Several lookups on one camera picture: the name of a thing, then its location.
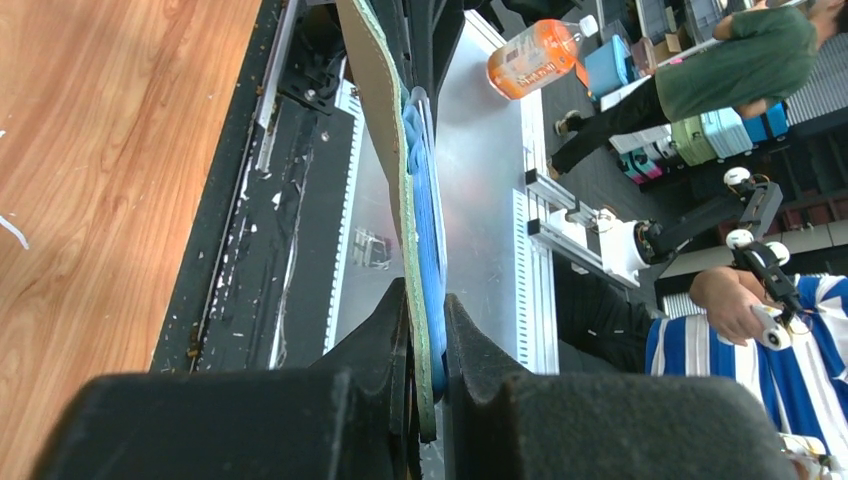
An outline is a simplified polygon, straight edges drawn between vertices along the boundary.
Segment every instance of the person in striped shirt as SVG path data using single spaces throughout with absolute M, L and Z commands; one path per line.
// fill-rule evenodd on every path
M 580 352 L 562 355 L 560 345 L 561 372 L 593 365 L 589 371 L 729 377 L 778 431 L 817 438 L 848 465 L 848 279 L 796 277 L 804 312 L 790 325 L 792 346 L 772 351 L 754 341 L 764 328 L 751 307 L 774 303 L 749 272 L 701 272 L 689 294 L 707 314 L 654 320 L 606 282 L 557 270 L 560 339 Z

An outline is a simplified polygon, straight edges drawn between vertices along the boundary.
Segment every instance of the bottle cap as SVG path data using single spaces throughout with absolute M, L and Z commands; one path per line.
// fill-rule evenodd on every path
M 598 21 L 592 15 L 586 15 L 580 19 L 580 31 L 584 36 L 591 37 L 598 33 Z

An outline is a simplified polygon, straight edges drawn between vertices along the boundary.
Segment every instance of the blue and white striped shirt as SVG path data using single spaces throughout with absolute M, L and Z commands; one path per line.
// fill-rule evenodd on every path
M 646 371 L 735 379 L 780 432 L 816 437 L 848 465 L 848 279 L 802 276 L 796 285 L 810 313 L 793 321 L 791 348 L 726 345 L 703 315 L 658 320 L 648 335 Z

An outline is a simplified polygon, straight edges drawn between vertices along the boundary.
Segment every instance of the green t-shirt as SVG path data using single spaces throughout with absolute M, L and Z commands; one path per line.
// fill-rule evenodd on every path
M 657 70 L 660 104 L 676 122 L 766 99 L 769 106 L 798 91 L 816 62 L 816 31 L 795 8 L 733 15 L 732 38 L 683 63 Z

